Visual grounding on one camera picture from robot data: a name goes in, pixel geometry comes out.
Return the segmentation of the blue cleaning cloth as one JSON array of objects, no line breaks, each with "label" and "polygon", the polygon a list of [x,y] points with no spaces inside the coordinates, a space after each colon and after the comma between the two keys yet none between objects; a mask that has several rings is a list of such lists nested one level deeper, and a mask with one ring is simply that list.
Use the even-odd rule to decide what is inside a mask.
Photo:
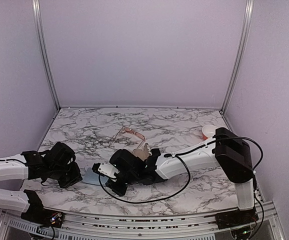
[{"label": "blue cleaning cloth", "polygon": [[109,178],[106,176],[98,175],[92,170],[91,167],[89,167],[87,168],[86,173],[82,177],[82,182],[93,186],[100,186],[101,184],[104,186],[108,179]]}]

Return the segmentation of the striped flag glasses pouch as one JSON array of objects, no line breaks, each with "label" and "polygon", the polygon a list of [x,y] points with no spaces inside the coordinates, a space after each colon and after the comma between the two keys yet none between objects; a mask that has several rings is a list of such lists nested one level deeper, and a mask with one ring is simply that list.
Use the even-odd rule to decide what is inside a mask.
[{"label": "striped flag glasses pouch", "polygon": [[149,158],[152,155],[152,151],[151,151],[149,144],[145,143],[142,147],[134,149],[132,151],[132,154],[140,158],[142,161],[145,161],[147,158]]}]

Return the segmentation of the black glasses case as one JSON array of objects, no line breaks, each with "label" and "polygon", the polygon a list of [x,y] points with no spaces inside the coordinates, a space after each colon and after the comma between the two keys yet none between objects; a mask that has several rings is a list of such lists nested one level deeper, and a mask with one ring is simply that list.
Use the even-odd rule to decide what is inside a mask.
[{"label": "black glasses case", "polygon": [[151,156],[152,157],[159,157],[161,155],[159,148],[152,148],[151,149]]}]

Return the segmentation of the pink frame sunglasses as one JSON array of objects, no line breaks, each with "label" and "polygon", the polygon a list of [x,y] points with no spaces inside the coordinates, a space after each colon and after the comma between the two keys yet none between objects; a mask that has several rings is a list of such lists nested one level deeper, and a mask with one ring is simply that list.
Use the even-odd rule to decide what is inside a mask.
[{"label": "pink frame sunglasses", "polygon": [[115,134],[109,146],[111,147],[116,141],[116,139],[118,138],[118,136],[123,135],[123,134],[129,134],[129,135],[135,136],[136,138],[140,140],[140,143],[138,144],[136,150],[140,149],[143,146],[143,144],[146,143],[146,137],[143,134],[141,134],[140,132],[130,127],[123,125],[121,129]]}]

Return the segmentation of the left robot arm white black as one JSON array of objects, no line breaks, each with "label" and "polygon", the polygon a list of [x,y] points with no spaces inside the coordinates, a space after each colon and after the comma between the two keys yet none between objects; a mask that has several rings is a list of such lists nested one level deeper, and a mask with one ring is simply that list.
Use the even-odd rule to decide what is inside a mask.
[{"label": "left robot arm white black", "polygon": [[[55,180],[56,186],[66,189],[82,180],[75,152],[57,142],[51,149],[24,151],[0,158],[0,182],[40,179],[42,183]],[[17,211],[21,218],[42,225],[59,227],[63,213],[46,209],[34,190],[0,188],[0,209]]]}]

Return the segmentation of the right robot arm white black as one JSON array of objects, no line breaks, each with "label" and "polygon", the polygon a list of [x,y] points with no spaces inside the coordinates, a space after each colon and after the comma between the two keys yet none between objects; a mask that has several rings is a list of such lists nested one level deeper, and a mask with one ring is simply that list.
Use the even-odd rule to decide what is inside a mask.
[{"label": "right robot arm white black", "polygon": [[233,211],[232,220],[243,224],[251,217],[255,206],[255,168],[250,142],[251,139],[220,127],[212,137],[176,152],[162,154],[159,149],[153,149],[146,160],[141,160],[126,149],[119,149],[108,164],[99,165],[98,172],[108,178],[105,185],[122,197],[129,185],[147,186],[184,173],[221,167],[236,191],[238,209]]}]

